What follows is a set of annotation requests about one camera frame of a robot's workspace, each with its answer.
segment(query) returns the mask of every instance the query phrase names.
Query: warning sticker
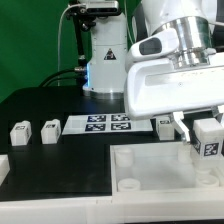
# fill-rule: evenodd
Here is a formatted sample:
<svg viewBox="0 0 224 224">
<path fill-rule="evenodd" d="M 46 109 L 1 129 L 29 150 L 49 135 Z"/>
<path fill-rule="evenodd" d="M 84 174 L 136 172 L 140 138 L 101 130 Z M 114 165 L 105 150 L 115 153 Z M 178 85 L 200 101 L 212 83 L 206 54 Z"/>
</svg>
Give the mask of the warning sticker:
<svg viewBox="0 0 224 224">
<path fill-rule="evenodd" d="M 108 50 L 104 60 L 117 60 L 111 48 Z"/>
</svg>

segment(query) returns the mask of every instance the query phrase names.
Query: green backdrop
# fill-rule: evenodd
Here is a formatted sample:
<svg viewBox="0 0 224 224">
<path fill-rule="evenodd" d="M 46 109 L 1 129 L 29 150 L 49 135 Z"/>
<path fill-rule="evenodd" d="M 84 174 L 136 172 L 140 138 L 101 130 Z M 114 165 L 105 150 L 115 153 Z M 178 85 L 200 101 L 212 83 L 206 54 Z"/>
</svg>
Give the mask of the green backdrop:
<svg viewBox="0 0 224 224">
<path fill-rule="evenodd" d="M 130 15 L 140 0 L 127 0 Z M 57 71 L 57 34 L 67 0 L 0 1 L 0 102 L 13 91 L 38 86 Z M 91 55 L 90 34 L 83 34 Z M 61 69 L 77 65 L 73 24 L 63 22 Z"/>
</svg>

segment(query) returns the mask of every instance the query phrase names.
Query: white cable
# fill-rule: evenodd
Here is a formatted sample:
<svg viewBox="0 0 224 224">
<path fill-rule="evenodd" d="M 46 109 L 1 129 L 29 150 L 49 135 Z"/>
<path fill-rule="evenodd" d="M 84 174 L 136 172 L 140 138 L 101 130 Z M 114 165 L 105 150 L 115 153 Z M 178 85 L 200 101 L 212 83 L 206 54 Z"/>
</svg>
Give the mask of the white cable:
<svg viewBox="0 0 224 224">
<path fill-rule="evenodd" d="M 71 5 L 68 6 L 64 12 L 61 14 L 60 22 L 59 22 L 59 28 L 58 28 L 58 71 L 60 71 L 61 67 L 61 29 L 62 29 L 62 22 L 65 13 L 72 8 L 80 7 L 80 6 L 85 6 L 86 4 L 76 4 L 76 5 Z"/>
<path fill-rule="evenodd" d="M 215 26 L 224 26 L 224 23 L 221 22 L 208 22 L 208 23 Z"/>
<path fill-rule="evenodd" d="M 130 29 L 129 29 L 129 24 L 128 24 L 128 14 L 127 14 L 127 2 L 126 2 L 126 0 L 124 0 L 124 13 L 125 13 L 125 17 L 126 17 L 128 37 L 129 37 L 129 40 L 131 41 L 131 44 L 133 45 L 134 41 L 132 40 Z"/>
</svg>

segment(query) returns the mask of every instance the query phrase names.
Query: cable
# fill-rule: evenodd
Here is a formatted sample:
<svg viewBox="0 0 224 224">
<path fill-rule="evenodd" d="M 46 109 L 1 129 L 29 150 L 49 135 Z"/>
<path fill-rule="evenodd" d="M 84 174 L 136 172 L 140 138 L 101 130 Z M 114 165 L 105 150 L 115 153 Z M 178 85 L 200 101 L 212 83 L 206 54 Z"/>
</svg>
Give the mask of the cable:
<svg viewBox="0 0 224 224">
<path fill-rule="evenodd" d="M 222 23 L 222 22 L 208 22 L 209 24 L 211 24 L 211 25 L 215 25 L 215 26 L 224 26 L 224 23 Z"/>
<path fill-rule="evenodd" d="M 85 6 L 85 5 L 86 4 L 76 4 L 76 5 L 68 6 L 61 14 L 59 27 L 58 27 L 58 71 L 60 71 L 60 67 L 61 67 L 61 29 L 62 29 L 62 22 L 63 22 L 64 15 L 69 9 Z"/>
<path fill-rule="evenodd" d="M 65 74 L 65 73 L 69 73 L 69 72 L 74 72 L 74 68 L 70 68 L 70 69 L 65 69 L 65 70 L 61 70 L 59 72 L 56 72 L 52 75 L 50 75 L 49 77 L 47 77 L 40 85 L 39 87 L 43 87 L 47 82 L 49 82 L 51 79 L 53 79 L 56 76 Z"/>
<path fill-rule="evenodd" d="M 63 77 L 63 78 L 56 78 L 56 79 L 52 79 L 50 80 L 45 87 L 49 86 L 51 83 L 56 82 L 56 81 L 61 81 L 61 80 L 69 80 L 69 79 L 77 79 L 78 76 L 73 76 L 73 77 Z"/>
<path fill-rule="evenodd" d="M 128 24 L 128 14 L 127 14 L 127 2 L 126 0 L 124 0 L 124 11 L 125 11 L 125 17 L 126 17 L 126 23 L 127 23 L 127 31 L 128 31 L 128 37 L 129 37 L 129 40 L 131 41 L 131 44 L 133 45 L 134 44 L 134 41 L 131 37 L 131 33 L 130 33 L 130 29 L 129 29 L 129 24 Z"/>
</svg>

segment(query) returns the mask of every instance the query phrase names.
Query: black tabletop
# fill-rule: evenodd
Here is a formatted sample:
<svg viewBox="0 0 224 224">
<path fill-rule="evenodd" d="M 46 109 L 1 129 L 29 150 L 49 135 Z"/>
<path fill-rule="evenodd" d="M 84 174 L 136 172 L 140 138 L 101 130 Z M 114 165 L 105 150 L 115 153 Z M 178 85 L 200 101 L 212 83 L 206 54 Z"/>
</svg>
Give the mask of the black tabletop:
<svg viewBox="0 0 224 224">
<path fill-rule="evenodd" d="M 0 201 L 112 195 L 110 145 L 158 142 L 155 132 L 61 135 L 57 144 L 43 145 L 40 131 L 53 119 L 59 119 L 63 128 L 69 115 L 123 112 L 123 100 L 84 97 L 78 87 L 14 92 L 0 104 L 0 154 L 8 154 L 10 163 Z M 13 147 L 9 133 L 24 120 L 31 122 L 31 139 L 27 146 Z"/>
</svg>

